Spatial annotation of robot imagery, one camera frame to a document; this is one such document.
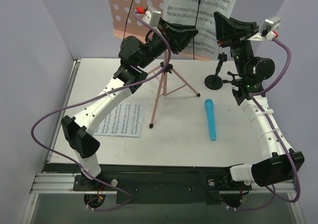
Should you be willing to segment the sheet music page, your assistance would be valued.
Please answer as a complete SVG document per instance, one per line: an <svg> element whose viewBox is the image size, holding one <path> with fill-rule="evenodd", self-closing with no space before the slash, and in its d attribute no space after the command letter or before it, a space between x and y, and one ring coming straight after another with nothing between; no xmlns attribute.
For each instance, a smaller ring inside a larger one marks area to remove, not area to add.
<svg viewBox="0 0 318 224"><path fill-rule="evenodd" d="M197 60L216 60L219 46L216 39L214 12L229 18L237 0L163 0L163 18L169 23L194 25L198 34L182 51Z"/></svg>
<svg viewBox="0 0 318 224"><path fill-rule="evenodd" d="M142 137L145 104L121 102L100 123L96 136Z"/></svg>

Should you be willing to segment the black microphone stand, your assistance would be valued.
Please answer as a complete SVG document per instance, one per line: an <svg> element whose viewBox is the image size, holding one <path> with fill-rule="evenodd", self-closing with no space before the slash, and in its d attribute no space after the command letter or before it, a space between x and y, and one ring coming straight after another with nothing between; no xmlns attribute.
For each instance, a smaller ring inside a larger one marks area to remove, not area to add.
<svg viewBox="0 0 318 224"><path fill-rule="evenodd" d="M219 72L221 71L223 63L227 60L227 54L224 52L218 54L218 64L215 73L208 75L204 80L204 84L208 89L218 90L223 86L223 80L219 77Z"/></svg>

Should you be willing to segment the pink perforated music stand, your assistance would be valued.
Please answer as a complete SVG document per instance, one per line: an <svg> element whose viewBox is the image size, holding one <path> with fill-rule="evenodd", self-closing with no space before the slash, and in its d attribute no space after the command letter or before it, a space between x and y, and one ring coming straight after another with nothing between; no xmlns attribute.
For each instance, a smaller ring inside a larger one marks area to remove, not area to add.
<svg viewBox="0 0 318 224"><path fill-rule="evenodd" d="M170 64L173 52L158 27L146 24L142 20L143 15L137 14L136 9L134 17L148 28L148 32L144 41L133 35L123 37L119 51L120 67L112 78L112 81L122 82L123 86L115 89L114 95L120 94L123 90L129 94L134 94L142 84L160 76L152 118L149 124L149 128L153 128L159 98L168 95L166 91L168 74L175 74L179 77L183 81L183 87L190 88L197 97L201 94Z"/></svg>

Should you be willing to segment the blue toy microphone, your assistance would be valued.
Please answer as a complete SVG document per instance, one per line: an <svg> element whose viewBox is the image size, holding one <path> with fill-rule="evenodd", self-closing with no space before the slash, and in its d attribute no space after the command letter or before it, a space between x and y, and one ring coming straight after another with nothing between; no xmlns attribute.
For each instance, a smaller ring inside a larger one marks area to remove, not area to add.
<svg viewBox="0 0 318 224"><path fill-rule="evenodd" d="M215 125L215 117L214 117L214 103L211 99L206 99L204 106L205 106L205 110L207 114L209 137L211 141L215 141L216 140L216 125Z"/></svg>

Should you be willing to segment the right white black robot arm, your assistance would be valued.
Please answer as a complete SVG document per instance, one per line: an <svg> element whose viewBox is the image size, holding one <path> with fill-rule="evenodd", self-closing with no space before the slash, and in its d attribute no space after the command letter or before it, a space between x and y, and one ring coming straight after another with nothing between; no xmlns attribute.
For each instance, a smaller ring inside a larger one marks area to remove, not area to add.
<svg viewBox="0 0 318 224"><path fill-rule="evenodd" d="M257 57L251 41L277 42L280 18L267 19L262 28L256 22L243 22L227 18L220 12L214 13L218 46L230 49L238 79L232 75L233 96L251 123L261 147L263 161L255 164L240 164L230 168L233 181L255 182L264 187L296 177L305 161L302 152L295 152L280 131L269 108L262 82L275 72L274 61Z"/></svg>

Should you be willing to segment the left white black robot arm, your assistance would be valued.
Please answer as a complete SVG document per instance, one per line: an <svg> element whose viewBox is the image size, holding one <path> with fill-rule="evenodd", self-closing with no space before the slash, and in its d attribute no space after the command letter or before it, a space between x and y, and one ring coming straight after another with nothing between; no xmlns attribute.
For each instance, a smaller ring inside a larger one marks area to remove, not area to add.
<svg viewBox="0 0 318 224"><path fill-rule="evenodd" d="M82 174L89 180L101 174L97 154L100 143L93 134L99 124L124 99L134 94L146 80L148 74L143 68L162 53L179 54L198 34L194 25L182 25L159 20L142 42L135 36L123 39L120 45L120 67L99 99L89 103L73 117L66 115L61 122L65 139L75 151L81 165Z"/></svg>

